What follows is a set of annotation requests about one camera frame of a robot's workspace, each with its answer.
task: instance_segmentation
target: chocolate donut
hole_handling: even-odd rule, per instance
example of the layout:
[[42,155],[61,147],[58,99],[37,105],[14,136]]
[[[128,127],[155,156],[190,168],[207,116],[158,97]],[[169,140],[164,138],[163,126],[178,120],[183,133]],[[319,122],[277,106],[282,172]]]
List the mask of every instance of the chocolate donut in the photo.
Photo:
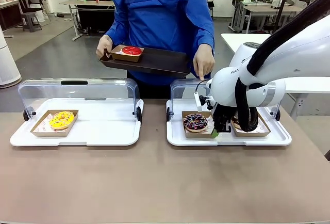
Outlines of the chocolate donut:
[[201,132],[207,127],[207,119],[201,114],[189,114],[184,117],[185,128],[194,133]]

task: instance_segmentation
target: desk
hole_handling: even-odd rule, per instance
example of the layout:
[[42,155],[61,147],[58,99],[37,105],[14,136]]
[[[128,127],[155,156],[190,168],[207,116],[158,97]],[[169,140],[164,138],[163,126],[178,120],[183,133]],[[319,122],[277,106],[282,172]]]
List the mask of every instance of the desk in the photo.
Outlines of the desk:
[[165,101],[145,101],[130,147],[14,148],[0,114],[0,219],[27,223],[330,220],[330,166],[281,110],[287,147],[173,147]]
[[244,6],[271,6],[271,3],[265,3],[261,1],[257,2],[250,2],[250,3],[244,3],[243,0],[233,0],[234,1],[234,15],[232,17],[232,22],[228,26],[229,29],[231,29],[234,32],[241,33],[244,28],[244,20],[245,20],[245,14],[246,10],[243,8]]
[[72,5],[74,6],[107,6],[108,9],[110,7],[114,7],[114,3],[112,1],[100,1],[99,3],[96,3],[96,1],[65,1],[60,3],[61,5],[68,5],[69,10],[70,10],[70,15],[72,18],[72,22],[73,22],[73,27],[74,27],[74,31],[76,33],[76,36],[74,38],[72,38],[72,41],[77,40],[79,37],[82,36],[81,33],[79,33],[78,29],[77,29],[77,24],[75,22],[73,13],[72,13]]
[[[252,16],[263,16],[263,20],[261,26],[265,24],[266,16],[276,15],[278,13],[278,9],[271,8],[270,6],[244,6],[245,10],[250,11],[250,15],[247,22],[246,34],[249,33],[249,26],[251,22]],[[282,11],[282,16],[290,16],[291,14],[297,14],[301,12],[303,9],[298,6],[284,6]]]
[[[263,43],[268,34],[221,34],[221,37],[235,53],[240,45],[245,42]],[[285,93],[289,95],[298,93],[294,106],[290,113],[296,120],[304,102],[310,93],[330,93],[330,77],[292,77],[285,79]]]
[[19,1],[21,1],[21,0],[10,0],[8,2],[0,3],[0,10],[1,9],[4,9],[4,8],[7,8],[9,6],[18,5],[19,4]]

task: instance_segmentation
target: floor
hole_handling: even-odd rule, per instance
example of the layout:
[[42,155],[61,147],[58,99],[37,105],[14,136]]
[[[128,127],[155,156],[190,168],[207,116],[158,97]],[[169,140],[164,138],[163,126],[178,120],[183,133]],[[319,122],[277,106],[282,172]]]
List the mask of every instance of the floor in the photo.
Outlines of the floor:
[[[62,33],[61,30],[69,25],[63,22],[65,21],[53,21],[53,24],[56,25],[50,25],[49,29],[45,27],[43,31],[33,34],[21,34],[18,30],[10,30],[6,33],[7,35],[15,33],[15,37],[7,39],[7,42],[16,58],[22,56],[16,60],[16,64],[23,80],[30,78],[116,78],[126,76],[124,70],[107,68],[98,61],[95,54],[98,36],[83,36],[73,42],[71,38],[75,36],[74,29],[70,28],[65,32],[62,31]],[[227,28],[228,21],[215,20],[214,25],[216,31],[216,52],[214,55],[216,67],[213,71],[217,72],[229,65],[233,53],[220,37],[220,34],[230,32]],[[24,39],[22,42],[23,36],[38,37],[39,41],[32,44],[28,41],[29,39]],[[18,45],[19,50],[24,51],[24,53],[16,52]],[[329,98],[329,95],[310,94],[303,109],[303,114],[306,116],[299,116],[297,120],[297,123],[323,154],[330,149],[330,144],[328,144],[330,117],[327,116],[330,115]],[[293,103],[294,101],[286,95],[282,107],[290,112]],[[18,95],[18,86],[0,90],[0,112],[21,112],[23,109],[24,106]]]
[[38,32],[30,33],[28,30],[22,32],[21,27],[4,32],[7,36],[14,36],[14,38],[7,38],[6,42],[15,61],[73,26],[72,22],[65,21],[64,18],[50,18],[51,21],[46,20],[41,23],[42,30]]

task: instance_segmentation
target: hand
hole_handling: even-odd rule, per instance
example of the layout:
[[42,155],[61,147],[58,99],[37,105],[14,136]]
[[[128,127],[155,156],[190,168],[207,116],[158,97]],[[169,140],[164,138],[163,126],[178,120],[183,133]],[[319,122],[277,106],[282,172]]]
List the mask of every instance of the hand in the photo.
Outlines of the hand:
[[196,75],[201,80],[204,80],[204,76],[212,72],[216,63],[211,46],[208,44],[201,44],[198,47],[192,63],[194,65]]
[[100,41],[98,42],[96,54],[99,57],[102,57],[102,56],[104,56],[104,50],[107,50],[107,52],[108,52],[107,56],[109,57],[108,54],[112,50],[112,45],[113,45],[112,39],[108,35],[102,36]]

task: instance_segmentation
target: clear plastic cover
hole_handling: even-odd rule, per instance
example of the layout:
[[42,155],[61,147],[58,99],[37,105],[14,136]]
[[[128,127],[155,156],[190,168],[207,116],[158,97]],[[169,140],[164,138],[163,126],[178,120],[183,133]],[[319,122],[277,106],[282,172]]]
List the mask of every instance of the clear plastic cover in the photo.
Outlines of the clear plastic cover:
[[126,78],[30,79],[19,85],[19,95],[29,118],[49,99],[131,99],[132,111],[137,115],[140,98],[136,82]]
[[199,95],[207,96],[210,89],[206,86],[207,81],[202,82],[200,79],[177,79],[171,84],[171,108],[170,116],[173,115],[173,103],[175,99],[193,99],[197,88]]

